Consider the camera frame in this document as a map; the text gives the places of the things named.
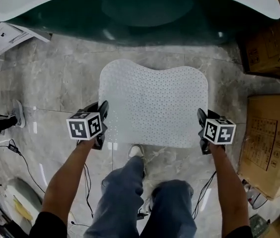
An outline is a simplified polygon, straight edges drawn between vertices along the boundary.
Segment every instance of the person's right arm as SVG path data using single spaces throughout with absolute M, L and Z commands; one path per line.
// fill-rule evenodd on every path
M 225 150 L 210 143 L 217 172 L 218 198 L 222 212 L 222 237 L 237 228 L 249 226 L 245 189 L 231 165 Z

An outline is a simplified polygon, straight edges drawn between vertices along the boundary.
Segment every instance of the person's left arm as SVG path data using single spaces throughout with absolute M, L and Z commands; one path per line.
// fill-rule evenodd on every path
M 55 232 L 67 234 L 70 208 L 77 193 L 84 164 L 94 142 L 95 139 L 82 141 L 55 173 L 46 189 L 42 211 L 31 230 L 30 237 L 37 237 L 42 231 L 42 226 L 50 227 L 54 234 Z

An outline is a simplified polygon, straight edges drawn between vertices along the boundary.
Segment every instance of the white cube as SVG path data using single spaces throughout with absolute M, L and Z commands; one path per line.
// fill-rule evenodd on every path
M 204 138 L 215 145 L 228 145 L 233 142 L 236 124 L 228 119 L 206 119 Z
M 99 113 L 76 113 L 66 122 L 71 139 L 91 140 L 102 132 Z

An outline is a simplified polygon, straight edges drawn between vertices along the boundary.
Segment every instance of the yellow object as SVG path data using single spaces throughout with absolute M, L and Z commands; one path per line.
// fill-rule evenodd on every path
M 29 211 L 27 211 L 23 205 L 16 199 L 14 198 L 13 201 L 15 202 L 15 209 L 16 211 L 23 216 L 25 219 L 31 221 L 33 220 L 32 215 L 29 213 Z

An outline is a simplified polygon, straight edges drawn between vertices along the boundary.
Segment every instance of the white bath mat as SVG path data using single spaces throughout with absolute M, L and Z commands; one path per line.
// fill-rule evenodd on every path
M 152 70 L 130 60 L 107 64 L 99 104 L 107 100 L 106 140 L 190 148 L 200 140 L 198 108 L 208 108 L 208 82 L 197 69 Z

